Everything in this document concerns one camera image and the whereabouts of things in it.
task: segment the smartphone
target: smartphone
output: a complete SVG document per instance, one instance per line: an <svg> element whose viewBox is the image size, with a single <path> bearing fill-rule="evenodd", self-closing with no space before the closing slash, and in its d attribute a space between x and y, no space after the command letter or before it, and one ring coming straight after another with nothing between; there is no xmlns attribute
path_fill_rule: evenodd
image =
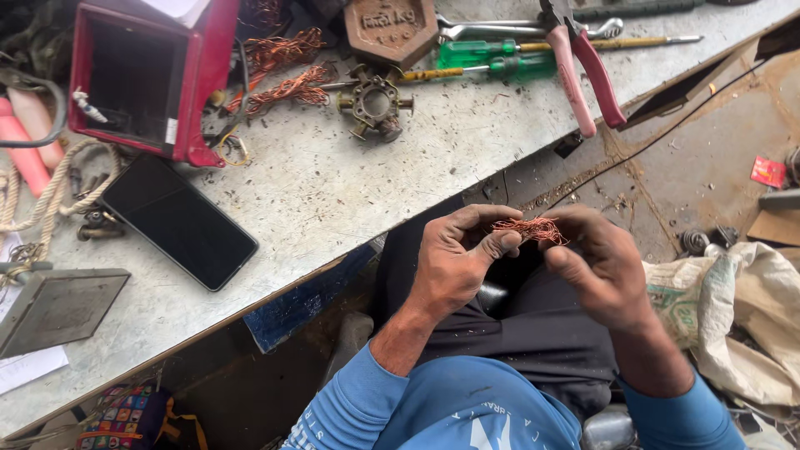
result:
<svg viewBox="0 0 800 450"><path fill-rule="evenodd" d="M258 242L157 156L139 155L100 203L210 291L219 291Z"/></svg>

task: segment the pink plastic tube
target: pink plastic tube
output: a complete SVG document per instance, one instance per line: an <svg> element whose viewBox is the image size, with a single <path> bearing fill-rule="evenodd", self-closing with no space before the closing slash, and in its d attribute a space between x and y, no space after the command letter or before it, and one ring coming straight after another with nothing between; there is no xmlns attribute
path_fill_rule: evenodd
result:
<svg viewBox="0 0 800 450"><path fill-rule="evenodd" d="M13 116L11 102L2 97L0 97L0 139L4 141L31 140L25 128ZM38 199L47 183L50 182L50 174L47 173L45 163L39 156L38 148L6 148L6 151Z"/></svg>
<svg viewBox="0 0 800 450"><path fill-rule="evenodd" d="M45 104L35 92L18 90L9 87L8 99L14 107L14 115L17 116L22 127L28 132L33 140L43 139L53 127L53 119L47 112ZM39 147L39 155L45 166L55 169L58 163L64 158L64 150L58 141L49 143L44 147Z"/></svg>

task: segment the metal plate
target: metal plate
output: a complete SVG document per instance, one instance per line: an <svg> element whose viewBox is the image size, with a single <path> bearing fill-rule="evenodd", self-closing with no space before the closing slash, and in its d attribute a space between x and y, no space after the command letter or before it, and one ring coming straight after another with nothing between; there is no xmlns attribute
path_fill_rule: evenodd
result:
<svg viewBox="0 0 800 450"><path fill-rule="evenodd" d="M345 7L353 51L406 70L438 34L433 0L353 0Z"/></svg>
<svg viewBox="0 0 800 450"><path fill-rule="evenodd" d="M122 269L34 272L0 323L0 359L92 336L129 277Z"/></svg>

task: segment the tangled copper wire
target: tangled copper wire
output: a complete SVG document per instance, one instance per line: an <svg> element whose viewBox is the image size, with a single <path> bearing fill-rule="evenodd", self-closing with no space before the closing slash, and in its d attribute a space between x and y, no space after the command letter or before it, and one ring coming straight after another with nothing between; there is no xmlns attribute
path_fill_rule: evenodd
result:
<svg viewBox="0 0 800 450"><path fill-rule="evenodd" d="M252 91L271 70L290 64L310 64L317 58L319 49L325 44L320 38L319 28L300 30L292 39L268 38L245 41L247 61L250 63L250 90ZM226 106L233 112L242 103L242 92Z"/></svg>
<svg viewBox="0 0 800 450"><path fill-rule="evenodd" d="M537 241L550 240L558 245L569 242L561 235L552 219L537 217L532 220L500 220L492 224L493 230L516 230L524 239Z"/></svg>
<svg viewBox="0 0 800 450"><path fill-rule="evenodd" d="M256 114L267 103L285 98L296 98L304 103L327 104L328 94L318 87L309 86L309 84L333 82L337 77L336 69L328 62L324 62L320 66L311 66L297 78L287 79L261 94L252 94L247 102L253 106L247 108L247 114Z"/></svg>
<svg viewBox="0 0 800 450"><path fill-rule="evenodd" d="M280 26L281 0L247 0L247 7L253 12L253 18L263 28Z"/></svg>

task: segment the metal workbench surface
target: metal workbench surface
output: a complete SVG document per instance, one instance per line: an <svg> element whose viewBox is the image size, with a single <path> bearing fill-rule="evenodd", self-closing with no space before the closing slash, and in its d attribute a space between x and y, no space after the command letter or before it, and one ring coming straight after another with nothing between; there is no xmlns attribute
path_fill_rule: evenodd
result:
<svg viewBox="0 0 800 450"><path fill-rule="evenodd" d="M703 34L705 39L684 46L607 51L601 58L623 104L798 8L800 0L760 0L627 19L622 38ZM442 0L437 9L452 19L534 18L538 3ZM433 64L428 57L418 66ZM301 71L289 70L279 78ZM272 84L267 80L259 89ZM597 118L600 112L588 80L582 79L582 85ZM121 267L133 276L94 337L66 345L67 367L0 396L0 436L64 411L577 128L555 77L506 85L474 76L403 85L401 92L403 97L414 95L416 111L413 116L401 113L406 129L393 143L379 143L374 134L365 143L351 137L347 130L354 125L352 118L337 113L334 105L284 102L265 116L266 127L256 119L238 132L252 163L221 170L182 169L261 245L219 292L205 290L136 234L82 243L74 235L82 219L61 218L50 249L56 268ZM18 214L28 215L32 199L23 195L21 202ZM22 237L34 241L38 230Z"/></svg>

